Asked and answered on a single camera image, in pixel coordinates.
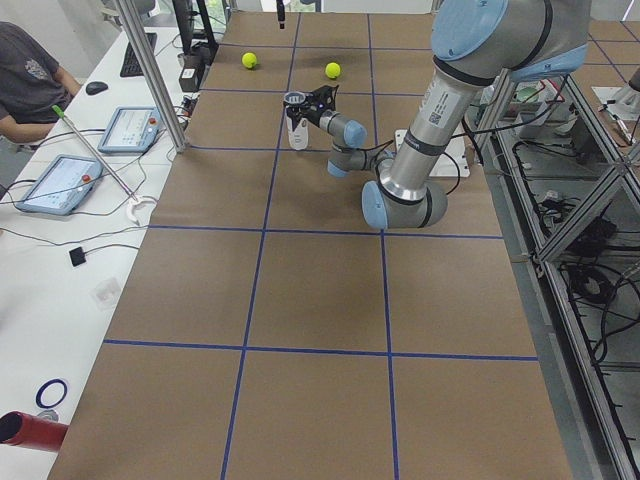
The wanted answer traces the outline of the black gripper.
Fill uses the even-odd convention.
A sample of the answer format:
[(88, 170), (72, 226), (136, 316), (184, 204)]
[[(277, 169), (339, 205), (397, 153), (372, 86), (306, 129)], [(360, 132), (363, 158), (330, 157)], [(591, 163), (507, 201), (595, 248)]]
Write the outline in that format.
[[(280, 29), (286, 25), (286, 8), (284, 0), (276, 0), (276, 14)], [(306, 120), (323, 131), (329, 131), (332, 119), (337, 115), (335, 100), (338, 86), (323, 85), (313, 91), (304, 92), (302, 106), (287, 107), (287, 125), (295, 131), (302, 120)]]

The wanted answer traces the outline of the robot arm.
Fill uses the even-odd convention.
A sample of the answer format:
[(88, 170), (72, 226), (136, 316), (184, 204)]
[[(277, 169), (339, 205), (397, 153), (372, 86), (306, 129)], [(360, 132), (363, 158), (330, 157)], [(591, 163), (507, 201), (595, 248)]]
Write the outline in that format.
[(473, 98), (502, 70), (516, 81), (567, 75), (585, 61), (588, 1), (446, 1), (431, 34), (434, 75), (394, 156), (363, 149), (365, 128), (335, 108), (336, 89), (285, 94), (293, 128), (308, 121), (333, 141), (328, 171), (372, 171), (361, 193), (374, 229), (422, 228), (437, 223), (447, 195), (430, 173), (444, 154)]

